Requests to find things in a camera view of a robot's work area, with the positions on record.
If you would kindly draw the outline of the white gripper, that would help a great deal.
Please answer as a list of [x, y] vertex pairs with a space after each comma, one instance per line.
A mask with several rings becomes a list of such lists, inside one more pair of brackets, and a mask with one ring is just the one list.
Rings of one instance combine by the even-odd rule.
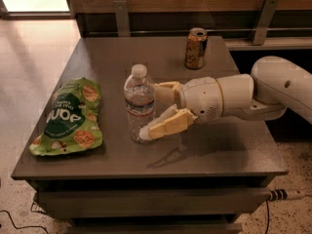
[[181, 133], [194, 122], [209, 124], [222, 115], [222, 94], [216, 79], [204, 77], [182, 85], [178, 81], [154, 84], [155, 99], [169, 106], [139, 130], [143, 140]]

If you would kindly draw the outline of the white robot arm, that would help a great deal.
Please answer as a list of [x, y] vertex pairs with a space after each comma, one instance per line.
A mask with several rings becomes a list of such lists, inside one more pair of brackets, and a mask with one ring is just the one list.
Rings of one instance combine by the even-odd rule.
[[181, 133], [192, 124], [234, 116], [247, 121], [274, 120], [287, 109], [312, 123], [312, 74], [279, 57], [260, 58], [249, 74], [203, 77], [185, 84], [154, 86], [168, 108], [139, 130], [143, 140]]

